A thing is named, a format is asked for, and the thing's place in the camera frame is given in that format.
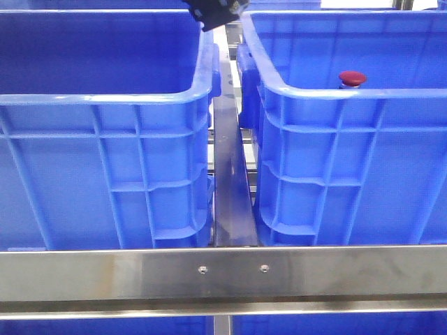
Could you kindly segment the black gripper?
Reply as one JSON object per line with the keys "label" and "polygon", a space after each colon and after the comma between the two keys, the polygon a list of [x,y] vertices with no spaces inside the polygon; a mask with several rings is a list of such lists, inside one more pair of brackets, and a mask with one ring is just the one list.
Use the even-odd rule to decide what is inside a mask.
{"label": "black gripper", "polygon": [[202,31],[236,21],[250,4],[249,0],[185,0],[193,19],[202,24]]}

